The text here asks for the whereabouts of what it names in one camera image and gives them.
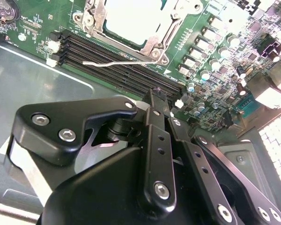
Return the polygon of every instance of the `metal lever arm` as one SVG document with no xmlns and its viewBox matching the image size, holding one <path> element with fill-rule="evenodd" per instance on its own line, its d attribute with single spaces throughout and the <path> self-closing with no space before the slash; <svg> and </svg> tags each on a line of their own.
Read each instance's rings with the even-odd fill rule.
<svg viewBox="0 0 281 225">
<path fill-rule="evenodd" d="M 245 224 L 281 225 L 281 212 L 218 150 L 202 136 L 195 136 L 193 142 L 199 145 L 206 157 L 222 168 L 232 178 L 237 189 L 236 208 Z"/>
</svg>

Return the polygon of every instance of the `white vent grille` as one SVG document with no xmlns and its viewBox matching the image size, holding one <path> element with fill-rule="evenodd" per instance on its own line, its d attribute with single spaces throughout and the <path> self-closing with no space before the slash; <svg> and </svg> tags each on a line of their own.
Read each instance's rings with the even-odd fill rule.
<svg viewBox="0 0 281 225">
<path fill-rule="evenodd" d="M 281 180 L 281 117 L 259 132 Z"/>
</svg>

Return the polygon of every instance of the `motherboard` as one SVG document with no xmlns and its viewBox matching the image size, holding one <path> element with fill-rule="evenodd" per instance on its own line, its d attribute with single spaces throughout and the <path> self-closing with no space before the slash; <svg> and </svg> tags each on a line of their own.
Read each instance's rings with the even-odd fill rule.
<svg viewBox="0 0 281 225">
<path fill-rule="evenodd" d="M 0 41 L 136 100 L 161 88 L 206 130 L 281 108 L 281 0 L 0 0 Z"/>
</svg>

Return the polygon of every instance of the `silver screw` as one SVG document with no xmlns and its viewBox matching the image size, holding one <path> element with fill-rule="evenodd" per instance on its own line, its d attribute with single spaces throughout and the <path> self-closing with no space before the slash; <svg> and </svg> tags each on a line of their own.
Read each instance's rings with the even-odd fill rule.
<svg viewBox="0 0 281 225">
<path fill-rule="evenodd" d="M 160 52 L 158 50 L 153 50 L 151 52 L 151 56 L 154 58 L 154 59 L 157 59 L 159 56 L 160 56 Z"/>
<path fill-rule="evenodd" d="M 199 139 L 203 144 L 207 144 L 207 141 L 203 137 L 199 137 Z"/>
<path fill-rule="evenodd" d="M 167 60 L 167 59 L 162 59 L 162 60 L 161 60 L 161 63 L 162 63 L 162 64 L 166 64 L 166 63 L 168 63 L 168 60 Z"/>
<path fill-rule="evenodd" d="M 161 199 L 168 199 L 170 197 L 170 191 L 168 188 L 162 184 L 162 183 L 156 183 L 154 186 L 155 193 L 161 198 Z"/>
<path fill-rule="evenodd" d="M 224 220 L 226 220 L 228 223 L 232 222 L 232 215 L 225 206 L 219 204 L 217 206 L 217 210 L 219 211 L 221 217 L 223 217 Z"/>
<path fill-rule="evenodd" d="M 178 120 L 174 120 L 174 123 L 177 125 L 177 126 L 180 126 L 181 123 L 178 121 Z"/>
<path fill-rule="evenodd" d="M 65 142 L 73 142 L 76 139 L 75 132 L 67 128 L 59 131 L 58 136 Z"/>
<path fill-rule="evenodd" d="M 156 116 L 160 116 L 160 113 L 158 112 L 158 111 L 153 111 L 154 112 L 154 114 L 156 115 Z"/>
<path fill-rule="evenodd" d="M 45 126 L 50 123 L 49 118 L 41 114 L 34 115 L 31 119 L 34 124 L 37 124 L 39 126 Z"/>
<path fill-rule="evenodd" d="M 241 163 L 241 164 L 244 164 L 244 163 L 245 163 L 244 156 L 237 156 L 237 157 L 236 157 L 236 160 L 237 160 L 237 162 L 239 162 L 239 163 Z"/>
<path fill-rule="evenodd" d="M 270 211 L 271 211 L 273 217 L 274 217 L 277 221 L 281 222 L 281 217 L 279 216 L 279 214 L 278 214 L 275 210 L 273 210 L 272 208 L 270 208 Z"/>
<path fill-rule="evenodd" d="M 132 109 L 132 108 L 133 108 L 133 105 L 130 104 L 129 102 L 126 102 L 125 105 L 126 105 L 129 109 Z"/>
<path fill-rule="evenodd" d="M 268 213 L 261 207 L 258 207 L 258 211 L 261 214 L 261 216 L 263 217 L 263 219 L 265 219 L 267 222 L 271 221 L 270 216 L 268 215 Z"/>
</svg>

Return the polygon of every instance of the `mounting hole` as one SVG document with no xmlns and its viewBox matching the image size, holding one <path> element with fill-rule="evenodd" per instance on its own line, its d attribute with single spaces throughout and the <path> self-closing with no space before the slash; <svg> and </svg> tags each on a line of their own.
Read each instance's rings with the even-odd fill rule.
<svg viewBox="0 0 281 225">
<path fill-rule="evenodd" d="M 165 151 L 164 151 L 162 148 L 158 148 L 157 151 L 158 151 L 160 154 L 162 154 L 162 155 L 165 154 Z"/>
<path fill-rule="evenodd" d="M 204 173 L 208 173 L 208 170 L 205 167 L 202 167 Z"/>
<path fill-rule="evenodd" d="M 75 15 L 75 16 L 74 16 L 74 19 L 75 19 L 76 21 L 80 21 L 80 20 L 81 20 L 81 18 L 80 18 L 79 15 Z"/>
<path fill-rule="evenodd" d="M 129 109 L 132 109 L 132 108 L 133 108 L 133 105 L 130 104 L 129 102 L 126 102 L 125 105 L 126 105 Z"/>
<path fill-rule="evenodd" d="M 201 158 L 200 153 L 195 152 L 195 155 L 196 155 L 197 157 Z"/>
<path fill-rule="evenodd" d="M 164 141 L 164 137 L 159 135 L 158 138 L 159 138 L 159 140 Z"/>
<path fill-rule="evenodd" d="M 160 112 L 158 112 L 158 111 L 153 111 L 154 112 L 154 114 L 156 115 L 156 116 L 160 116 Z"/>
<path fill-rule="evenodd" d="M 132 130 L 130 135 L 132 137 L 138 137 L 141 135 L 141 132 L 139 130 Z"/>
</svg>

